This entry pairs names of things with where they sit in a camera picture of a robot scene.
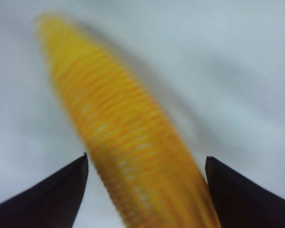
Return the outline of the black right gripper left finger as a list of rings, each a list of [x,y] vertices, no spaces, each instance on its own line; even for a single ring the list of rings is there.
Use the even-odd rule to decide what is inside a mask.
[[[88,176],[83,155],[28,190],[0,203],[0,228],[71,228]]]

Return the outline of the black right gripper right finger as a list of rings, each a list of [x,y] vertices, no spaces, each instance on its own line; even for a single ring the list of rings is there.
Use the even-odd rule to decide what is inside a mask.
[[[205,172],[222,227],[285,228],[285,199],[214,157],[207,157]]]

